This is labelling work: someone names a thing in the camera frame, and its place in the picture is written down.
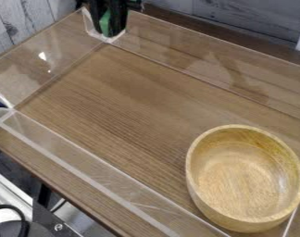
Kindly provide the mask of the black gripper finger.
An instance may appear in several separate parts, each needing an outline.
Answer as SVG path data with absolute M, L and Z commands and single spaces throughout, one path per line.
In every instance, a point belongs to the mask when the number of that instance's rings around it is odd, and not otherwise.
M 99 26 L 99 19 L 102 18 L 104 12 L 103 0 L 88 0 L 88 5 L 89 5 L 91 21 L 93 28 L 98 32 L 102 32 Z
M 124 29 L 127 6 L 126 0 L 108 0 L 110 36 L 116 36 Z

